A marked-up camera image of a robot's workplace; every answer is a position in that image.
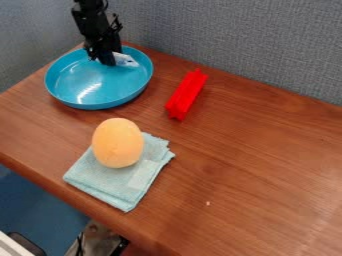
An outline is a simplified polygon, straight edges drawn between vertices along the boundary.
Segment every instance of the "floor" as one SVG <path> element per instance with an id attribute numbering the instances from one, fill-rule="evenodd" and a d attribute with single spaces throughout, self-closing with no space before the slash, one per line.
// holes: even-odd
<path id="1" fill-rule="evenodd" d="M 18 232 L 61 256 L 89 219 L 0 165 L 0 230 Z"/>

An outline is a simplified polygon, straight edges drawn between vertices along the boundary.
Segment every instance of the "wood grain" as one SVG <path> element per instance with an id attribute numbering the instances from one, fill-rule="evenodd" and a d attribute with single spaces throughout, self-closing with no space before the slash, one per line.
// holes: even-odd
<path id="1" fill-rule="evenodd" d="M 0 95 L 0 162 L 154 255 L 340 255 L 342 108 L 136 48 L 154 74 L 118 108 L 60 104 L 46 67 Z M 209 79 L 177 122 L 162 105 L 196 67 Z M 176 153 L 128 214 L 61 179 L 110 117 L 168 139 Z"/>

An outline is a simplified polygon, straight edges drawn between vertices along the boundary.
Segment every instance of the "red object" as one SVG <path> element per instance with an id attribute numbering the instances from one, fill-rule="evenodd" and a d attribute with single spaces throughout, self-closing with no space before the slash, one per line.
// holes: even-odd
<path id="1" fill-rule="evenodd" d="M 197 97 L 207 79 L 208 76 L 203 74 L 199 69 L 187 73 L 176 88 L 176 91 L 165 103 L 169 118 L 175 117 L 180 121 L 185 118 L 189 107 Z"/>

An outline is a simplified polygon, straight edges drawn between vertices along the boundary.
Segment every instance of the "blue plate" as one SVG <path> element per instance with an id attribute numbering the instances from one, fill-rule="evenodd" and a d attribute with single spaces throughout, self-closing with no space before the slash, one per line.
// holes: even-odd
<path id="1" fill-rule="evenodd" d="M 105 109 L 132 100 L 144 90 L 153 73 L 153 65 L 144 53 L 122 46 L 122 53 L 132 56 L 138 67 L 108 67 L 89 61 L 78 49 L 49 67 L 45 87 L 65 105 L 78 109 Z"/>

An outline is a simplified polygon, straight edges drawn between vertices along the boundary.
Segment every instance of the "light blue cloth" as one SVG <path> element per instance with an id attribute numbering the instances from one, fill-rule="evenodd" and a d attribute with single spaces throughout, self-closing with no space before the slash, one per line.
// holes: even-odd
<path id="1" fill-rule="evenodd" d="M 62 179 L 85 193 L 118 208 L 130 211 L 175 154 L 168 141 L 142 133 L 144 150 L 137 163 L 125 168 L 104 167 L 88 148 Z"/>

